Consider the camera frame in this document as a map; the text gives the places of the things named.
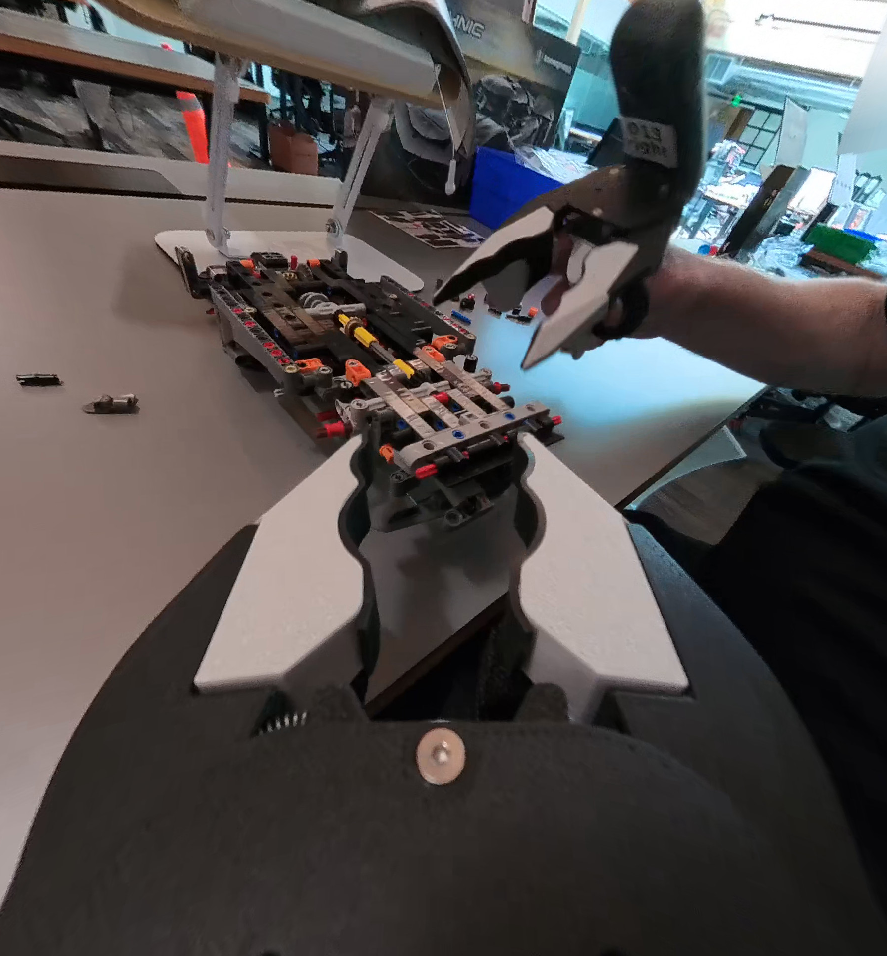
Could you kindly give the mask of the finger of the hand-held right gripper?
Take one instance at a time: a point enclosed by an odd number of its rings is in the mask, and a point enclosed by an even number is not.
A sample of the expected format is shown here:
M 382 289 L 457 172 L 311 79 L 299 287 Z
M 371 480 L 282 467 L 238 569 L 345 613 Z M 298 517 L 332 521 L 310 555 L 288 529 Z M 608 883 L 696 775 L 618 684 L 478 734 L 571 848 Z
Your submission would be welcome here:
M 444 281 L 432 303 L 460 299 L 481 285 L 501 312 L 523 304 L 548 276 L 557 274 L 554 243 L 564 206 L 541 205 L 500 227 Z
M 553 313 L 537 327 L 521 367 L 529 370 L 556 352 L 579 357 L 592 346 L 593 328 L 609 310 L 611 293 L 632 272 L 640 248 L 634 243 L 590 246 L 580 264 L 580 278 L 562 293 Z

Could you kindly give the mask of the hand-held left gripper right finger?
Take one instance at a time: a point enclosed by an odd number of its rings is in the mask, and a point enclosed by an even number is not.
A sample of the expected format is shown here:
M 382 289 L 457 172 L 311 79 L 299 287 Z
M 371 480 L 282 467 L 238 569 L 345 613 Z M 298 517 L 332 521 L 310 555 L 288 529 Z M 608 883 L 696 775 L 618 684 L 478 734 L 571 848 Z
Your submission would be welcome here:
M 689 679 L 626 521 L 535 437 L 520 446 L 536 518 L 517 574 L 533 634 L 525 673 L 560 687 L 575 723 L 591 723 L 609 691 L 683 694 Z

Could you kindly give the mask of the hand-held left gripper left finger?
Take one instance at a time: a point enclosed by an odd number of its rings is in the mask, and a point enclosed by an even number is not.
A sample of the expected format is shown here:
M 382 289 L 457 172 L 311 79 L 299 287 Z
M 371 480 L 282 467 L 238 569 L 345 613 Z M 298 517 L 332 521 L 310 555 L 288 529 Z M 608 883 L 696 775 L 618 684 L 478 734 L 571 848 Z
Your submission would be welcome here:
M 269 508 L 194 678 L 202 692 L 366 693 L 376 666 L 376 589 L 360 544 L 373 470 L 351 438 Z

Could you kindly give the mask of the lego car model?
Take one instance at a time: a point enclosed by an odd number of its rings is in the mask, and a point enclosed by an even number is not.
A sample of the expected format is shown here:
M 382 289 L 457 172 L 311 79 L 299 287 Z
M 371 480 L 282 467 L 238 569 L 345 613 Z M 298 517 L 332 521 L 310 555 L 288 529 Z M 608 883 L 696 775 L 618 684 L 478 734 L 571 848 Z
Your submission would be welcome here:
M 517 403 L 478 365 L 469 326 L 388 276 L 352 277 L 345 252 L 255 252 L 199 269 L 178 245 L 174 259 L 236 364 L 269 373 L 280 402 L 314 412 L 319 440 L 363 436 L 378 532 L 479 519 L 510 488 L 520 436 L 562 440 L 560 416 Z

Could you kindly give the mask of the lego instruction booklet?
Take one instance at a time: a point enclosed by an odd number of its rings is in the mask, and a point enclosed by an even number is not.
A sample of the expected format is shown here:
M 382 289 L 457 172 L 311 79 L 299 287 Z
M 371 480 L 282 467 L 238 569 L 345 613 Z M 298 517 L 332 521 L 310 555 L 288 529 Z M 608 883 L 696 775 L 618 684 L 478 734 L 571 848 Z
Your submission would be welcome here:
M 475 146 L 471 81 L 444 2 L 179 1 L 219 52 L 412 102 L 440 102 L 454 152 Z

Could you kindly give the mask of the person's right forearm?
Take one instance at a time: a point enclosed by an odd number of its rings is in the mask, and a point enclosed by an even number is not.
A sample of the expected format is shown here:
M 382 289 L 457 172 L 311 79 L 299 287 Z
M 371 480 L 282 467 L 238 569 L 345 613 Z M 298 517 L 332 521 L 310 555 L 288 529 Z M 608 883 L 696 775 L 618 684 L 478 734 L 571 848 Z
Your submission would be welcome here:
M 887 397 L 887 286 L 791 281 L 730 260 L 674 252 L 664 337 L 760 383 Z

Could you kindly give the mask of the lego set box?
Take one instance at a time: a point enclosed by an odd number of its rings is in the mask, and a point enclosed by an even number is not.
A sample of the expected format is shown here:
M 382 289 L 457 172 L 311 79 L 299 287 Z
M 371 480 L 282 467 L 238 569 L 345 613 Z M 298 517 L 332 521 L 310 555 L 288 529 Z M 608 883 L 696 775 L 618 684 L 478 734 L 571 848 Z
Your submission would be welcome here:
M 481 147 L 554 147 L 580 51 L 496 2 L 445 5 L 470 79 L 470 145 L 456 179 L 464 187 Z

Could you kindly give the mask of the person's right hand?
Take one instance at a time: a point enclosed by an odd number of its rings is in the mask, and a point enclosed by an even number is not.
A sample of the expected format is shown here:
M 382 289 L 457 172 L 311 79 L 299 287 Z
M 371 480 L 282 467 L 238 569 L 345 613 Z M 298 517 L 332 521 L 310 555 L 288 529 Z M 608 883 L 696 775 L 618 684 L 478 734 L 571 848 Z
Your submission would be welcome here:
M 572 251 L 572 242 L 569 236 L 560 235 L 556 241 L 556 260 L 554 265 L 555 283 L 543 295 L 541 310 L 546 317 L 553 315 L 559 307 L 563 294 L 569 289 L 569 266 L 575 263 L 575 252 Z M 593 332 L 592 346 L 595 348 L 604 341 L 614 341 L 619 338 L 635 338 L 649 340 L 659 338 L 665 331 L 667 323 L 671 322 L 676 314 L 681 314 L 681 308 L 688 303 L 687 275 L 693 265 L 700 266 L 699 257 L 693 257 L 684 248 L 674 244 L 667 245 L 660 266 L 645 281 L 647 308 L 645 316 L 630 333 L 622 330 L 624 325 L 623 305 L 620 299 L 610 304 L 598 331 L 602 336 Z

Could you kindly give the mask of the blue plastic bin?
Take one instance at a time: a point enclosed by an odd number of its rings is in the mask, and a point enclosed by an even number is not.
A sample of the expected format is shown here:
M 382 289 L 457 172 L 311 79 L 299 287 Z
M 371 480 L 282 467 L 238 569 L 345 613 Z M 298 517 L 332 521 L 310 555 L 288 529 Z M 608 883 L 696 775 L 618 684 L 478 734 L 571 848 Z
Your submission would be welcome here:
M 469 215 L 495 230 L 527 203 L 560 185 L 515 153 L 480 146 L 475 153 Z

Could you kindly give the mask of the sticker sheet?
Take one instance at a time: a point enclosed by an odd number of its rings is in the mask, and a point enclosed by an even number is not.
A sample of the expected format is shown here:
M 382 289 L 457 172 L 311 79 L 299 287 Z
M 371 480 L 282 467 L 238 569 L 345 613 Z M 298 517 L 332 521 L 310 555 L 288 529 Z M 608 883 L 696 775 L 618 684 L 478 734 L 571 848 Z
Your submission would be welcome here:
M 372 211 L 378 220 L 436 249 L 475 249 L 485 237 L 435 211 Z

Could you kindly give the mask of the green plastic bin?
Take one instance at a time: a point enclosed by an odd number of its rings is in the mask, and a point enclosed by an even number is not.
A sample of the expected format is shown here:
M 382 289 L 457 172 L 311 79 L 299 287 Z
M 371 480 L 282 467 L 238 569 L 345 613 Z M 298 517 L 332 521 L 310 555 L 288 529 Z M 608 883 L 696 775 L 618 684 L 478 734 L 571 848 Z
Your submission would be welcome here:
M 824 223 L 815 223 L 803 234 L 802 243 L 815 251 L 859 266 L 876 251 L 878 240 L 859 232 L 836 229 Z

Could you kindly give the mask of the white book stand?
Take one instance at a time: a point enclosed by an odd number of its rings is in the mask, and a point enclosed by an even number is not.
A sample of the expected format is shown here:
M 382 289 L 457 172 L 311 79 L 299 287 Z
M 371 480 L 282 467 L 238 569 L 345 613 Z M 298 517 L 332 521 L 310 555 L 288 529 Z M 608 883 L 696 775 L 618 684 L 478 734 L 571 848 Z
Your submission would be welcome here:
M 246 54 L 237 50 L 231 53 L 219 52 L 214 42 L 205 40 L 196 30 L 187 26 L 177 11 L 176 2 L 178 1 L 114 1 L 104 2 L 104 6 L 107 6 L 120 19 L 140 29 L 187 42 L 207 49 L 215 55 L 211 95 L 210 162 L 204 213 L 205 234 L 211 247 L 222 257 L 228 258 L 232 257 L 233 253 L 229 248 L 230 232 L 224 225 L 223 211 L 227 187 L 227 165 L 230 158 L 230 130 L 246 67 L 255 63 L 298 76 L 317 77 L 301 68 L 279 68 L 268 65 L 258 54 Z M 449 137 L 450 134 L 447 118 L 440 102 L 412 102 L 391 94 L 373 94 L 340 81 L 317 79 L 371 95 L 370 106 L 354 148 L 348 172 L 340 185 L 338 197 L 326 224 L 325 233 L 329 243 L 331 247 L 338 248 L 342 244 L 344 232 L 377 150 L 379 138 L 390 128 L 395 107 L 402 103 L 424 103 L 433 108 L 439 106 L 443 112 Z M 448 197 L 457 190 L 457 166 L 460 161 L 454 152 L 451 138 L 449 140 L 450 147 L 444 149 L 441 159 L 446 166 L 444 192 Z

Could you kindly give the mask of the orange traffic cone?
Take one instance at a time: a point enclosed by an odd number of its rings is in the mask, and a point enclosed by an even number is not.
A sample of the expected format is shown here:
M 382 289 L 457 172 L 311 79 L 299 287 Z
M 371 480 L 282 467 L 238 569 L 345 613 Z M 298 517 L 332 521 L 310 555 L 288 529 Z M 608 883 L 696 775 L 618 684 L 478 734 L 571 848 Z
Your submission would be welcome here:
M 176 90 L 175 96 L 182 111 L 194 161 L 208 164 L 210 153 L 206 111 L 192 92 Z

